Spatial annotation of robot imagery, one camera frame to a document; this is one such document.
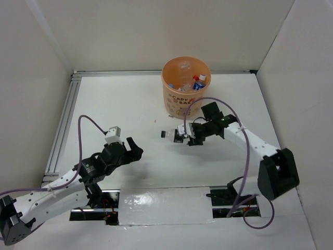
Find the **black label small bottle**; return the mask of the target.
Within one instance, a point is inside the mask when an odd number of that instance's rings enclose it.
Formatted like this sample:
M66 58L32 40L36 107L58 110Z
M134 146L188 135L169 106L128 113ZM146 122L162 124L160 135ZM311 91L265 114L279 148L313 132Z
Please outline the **black label small bottle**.
M168 131L161 131L161 138L167 139L172 143L183 143L189 136L185 134L184 130L171 129Z

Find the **blue label white cap bottle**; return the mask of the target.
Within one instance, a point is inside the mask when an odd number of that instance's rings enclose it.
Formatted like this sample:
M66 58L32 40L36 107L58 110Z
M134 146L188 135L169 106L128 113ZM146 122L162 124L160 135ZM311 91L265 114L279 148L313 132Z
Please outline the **blue label white cap bottle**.
M206 85L206 75L201 74L199 77L194 76L193 79L195 80L193 90L197 91L197 90L201 90L205 87L205 85Z

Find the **clear unlabelled plastic bottle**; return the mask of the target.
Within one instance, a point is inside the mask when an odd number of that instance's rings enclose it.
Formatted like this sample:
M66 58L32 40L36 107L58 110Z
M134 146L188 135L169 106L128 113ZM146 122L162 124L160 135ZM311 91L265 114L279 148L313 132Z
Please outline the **clear unlabelled plastic bottle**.
M192 80L192 63L184 60L178 64L181 86L190 85Z

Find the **red label water bottle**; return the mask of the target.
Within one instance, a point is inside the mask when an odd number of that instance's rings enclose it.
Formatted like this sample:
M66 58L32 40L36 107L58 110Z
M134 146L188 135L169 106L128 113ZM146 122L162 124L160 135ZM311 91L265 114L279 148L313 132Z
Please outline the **red label water bottle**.
M182 83L182 91L184 92L191 92L193 91L193 86L194 86L194 83L195 83L195 80L192 78L186 78L185 80L183 80L183 83Z

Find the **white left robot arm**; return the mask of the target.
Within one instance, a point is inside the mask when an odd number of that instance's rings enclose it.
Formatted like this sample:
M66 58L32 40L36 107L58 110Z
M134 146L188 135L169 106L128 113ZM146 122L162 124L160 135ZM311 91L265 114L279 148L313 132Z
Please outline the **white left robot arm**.
M59 179L24 196L1 197L1 240L14 245L38 229L47 220L66 211L88 206L96 208L103 201L98 182L122 165L139 161L143 149L131 137L124 143L105 145L100 153L82 160Z

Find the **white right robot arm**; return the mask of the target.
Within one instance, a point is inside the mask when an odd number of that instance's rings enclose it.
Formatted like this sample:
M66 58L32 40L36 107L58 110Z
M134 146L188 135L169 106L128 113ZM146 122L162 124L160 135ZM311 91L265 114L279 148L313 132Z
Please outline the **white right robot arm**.
M201 108L205 123L183 122L188 145L202 145L207 137L216 135L235 144L258 164L257 185L261 195L274 200L300 184L294 155L288 148L279 149L262 140L239 124L234 114L223 115L217 103Z

